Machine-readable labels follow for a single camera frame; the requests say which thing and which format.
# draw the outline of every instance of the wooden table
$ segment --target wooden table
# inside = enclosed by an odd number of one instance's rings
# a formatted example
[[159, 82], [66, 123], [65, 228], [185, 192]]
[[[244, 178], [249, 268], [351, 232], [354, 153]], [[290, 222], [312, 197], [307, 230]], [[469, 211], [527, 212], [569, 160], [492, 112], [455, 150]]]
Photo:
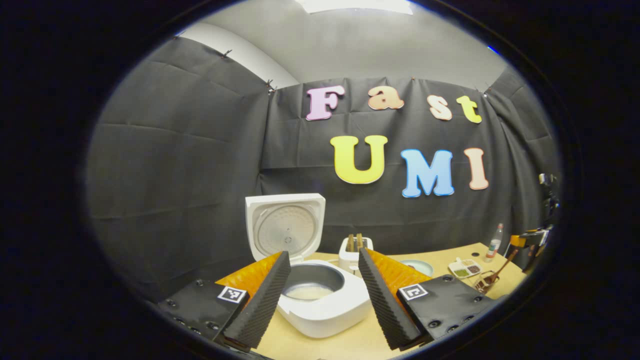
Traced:
[[[451, 273], [448, 266], [456, 258], [475, 259], [482, 266], [483, 271], [497, 271], [504, 264], [505, 258], [497, 254], [491, 263], [485, 263], [483, 259], [487, 250], [486, 245], [475, 243], [448, 250], [391, 255], [389, 257], [399, 261], [409, 259], [426, 261], [433, 266], [432, 277], [438, 277]], [[479, 253], [480, 256], [472, 257], [471, 253], [473, 252]], [[316, 252], [307, 259], [329, 261], [337, 258], [337, 254]], [[497, 299], [511, 293], [525, 276], [519, 267], [513, 263], [508, 264], [500, 273], [500, 281], [489, 291], [487, 296]], [[477, 276], [473, 276], [463, 281], [472, 286], [476, 279]], [[258, 349], [255, 351], [275, 360], [383, 360], [404, 353], [398, 349], [393, 351], [389, 349], [373, 308], [371, 308], [369, 315], [358, 324], [324, 339], [309, 338], [298, 332], [276, 310]]]

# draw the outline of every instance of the wooden spoon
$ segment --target wooden spoon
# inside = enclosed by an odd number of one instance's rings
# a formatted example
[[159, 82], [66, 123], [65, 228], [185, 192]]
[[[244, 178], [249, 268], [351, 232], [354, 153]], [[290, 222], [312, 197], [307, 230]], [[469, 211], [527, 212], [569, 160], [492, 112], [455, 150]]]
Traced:
[[493, 282], [498, 278], [498, 274], [502, 271], [502, 269], [504, 269], [505, 266], [507, 266], [507, 264], [513, 260], [513, 258], [516, 256], [516, 254], [518, 254], [518, 249], [515, 249], [511, 255], [509, 255], [509, 257], [507, 258], [507, 261], [504, 262], [504, 265], [500, 268], [500, 270], [498, 270], [498, 272], [496, 272], [495, 274], [488, 276], [487, 278], [485, 278], [484, 280], [488, 283], [488, 284], [493, 284]]

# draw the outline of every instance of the black fabric backdrop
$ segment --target black fabric backdrop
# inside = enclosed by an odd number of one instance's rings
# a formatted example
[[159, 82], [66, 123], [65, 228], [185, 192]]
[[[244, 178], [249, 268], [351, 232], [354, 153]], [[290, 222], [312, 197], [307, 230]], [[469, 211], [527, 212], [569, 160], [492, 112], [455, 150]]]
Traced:
[[[309, 122], [308, 89], [342, 85], [328, 120]], [[393, 86], [398, 110], [372, 110], [367, 91]], [[453, 119], [435, 119], [439, 95]], [[456, 99], [478, 105], [480, 124]], [[367, 135], [383, 135], [385, 172], [373, 184], [340, 180], [334, 136], [359, 139], [355, 163], [371, 164]], [[471, 190], [463, 151], [479, 147], [489, 187]], [[402, 196], [404, 149], [429, 163], [451, 151], [450, 196]], [[217, 279], [252, 262], [244, 222], [251, 195], [317, 192], [326, 198], [319, 251], [336, 252], [349, 233], [386, 254], [488, 243], [499, 222], [508, 235], [538, 227], [540, 172], [559, 175], [559, 154], [541, 109], [508, 69], [486, 92], [410, 78], [331, 79], [278, 89], [221, 53], [177, 38], [122, 81], [95, 129], [87, 161], [88, 205], [102, 248], [124, 281], [160, 300], [195, 277]]]

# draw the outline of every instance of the letter m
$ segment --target letter m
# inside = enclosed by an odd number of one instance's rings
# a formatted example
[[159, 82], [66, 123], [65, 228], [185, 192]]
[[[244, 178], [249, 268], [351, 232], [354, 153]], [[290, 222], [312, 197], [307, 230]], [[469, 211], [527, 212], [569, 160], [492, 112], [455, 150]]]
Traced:
[[453, 194], [451, 184], [451, 158], [450, 151], [438, 150], [433, 155], [431, 166], [424, 159], [419, 150], [408, 149], [400, 153], [406, 161], [406, 188], [402, 191], [404, 197], [418, 197], [421, 194], [418, 182], [422, 186], [425, 195], [433, 193], [438, 196]]

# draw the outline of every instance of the letter u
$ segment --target letter u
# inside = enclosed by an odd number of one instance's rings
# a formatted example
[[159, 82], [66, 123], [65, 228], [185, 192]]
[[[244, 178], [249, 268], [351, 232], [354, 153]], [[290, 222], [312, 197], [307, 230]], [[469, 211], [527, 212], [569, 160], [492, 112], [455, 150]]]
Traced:
[[378, 180], [385, 171], [385, 144], [387, 138], [381, 135], [369, 135], [364, 142], [371, 146], [371, 167], [358, 170], [354, 162], [354, 146], [358, 143], [355, 136], [336, 136], [331, 139], [335, 148], [335, 173], [343, 181], [350, 184], [371, 184]]

